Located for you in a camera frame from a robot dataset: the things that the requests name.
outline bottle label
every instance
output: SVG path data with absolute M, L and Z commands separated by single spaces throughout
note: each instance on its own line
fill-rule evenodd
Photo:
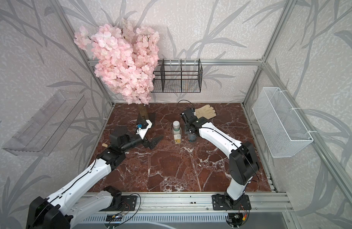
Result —
M 173 137 L 175 139 L 175 143 L 176 144 L 180 144 L 181 143 L 181 135 L 174 135 Z

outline red marble surface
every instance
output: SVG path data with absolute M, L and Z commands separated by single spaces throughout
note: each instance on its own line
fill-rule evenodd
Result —
M 200 108 L 204 105 L 195 104 L 195 107 Z M 210 105 L 216 111 L 216 117 L 212 118 L 211 122 L 217 128 L 237 140 L 253 143 L 241 104 Z M 180 103 L 178 107 L 183 110 L 190 107 L 190 104 Z M 148 130 L 147 138 L 164 135 L 164 139 L 153 150 L 139 147 L 127 152 L 126 159 L 120 166 L 89 191 L 99 192 L 111 185 L 123 192 L 224 192 L 231 179 L 228 158 L 225 154 L 201 137 L 198 137 L 195 143 L 190 143 L 183 134 L 181 144 L 173 143 L 172 122 L 180 121 L 183 129 L 180 111 L 175 103 L 150 104 L 147 110 L 149 113 L 156 113 L 156 124 Z M 135 104 L 115 105 L 91 161 L 105 149 L 102 143 L 110 143 L 111 128 L 116 125 L 135 126 L 137 114 Z M 257 175 L 260 182 L 251 182 L 247 185 L 246 191 L 270 192 L 262 167 Z

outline bottle cap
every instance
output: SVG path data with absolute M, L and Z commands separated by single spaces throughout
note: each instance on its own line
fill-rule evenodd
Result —
M 179 121 L 174 121 L 173 122 L 173 128 L 178 129 L 180 127 L 180 122 Z

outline pink flower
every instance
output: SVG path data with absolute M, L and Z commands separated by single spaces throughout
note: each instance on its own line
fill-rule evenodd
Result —
M 88 31 L 80 27 L 74 34 L 74 42 L 86 49 L 92 43 L 94 58 L 99 59 L 95 74 L 114 93 L 121 93 L 131 103 L 148 104 L 153 90 L 153 71 L 158 64 L 158 32 L 141 26 L 134 32 L 129 21 L 124 21 L 122 30 L 112 25 L 100 26 L 98 32 L 88 39 Z

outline black wire basket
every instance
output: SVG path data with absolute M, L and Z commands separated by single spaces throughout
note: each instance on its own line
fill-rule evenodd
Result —
M 160 70 L 154 71 L 156 76 L 153 80 L 153 93 L 155 92 L 201 92 L 201 80 L 203 78 L 203 67 L 200 59 L 195 62 L 195 65 L 182 65 L 182 61 L 173 69 L 170 66 L 169 70 L 164 70 L 164 59 L 160 66 Z

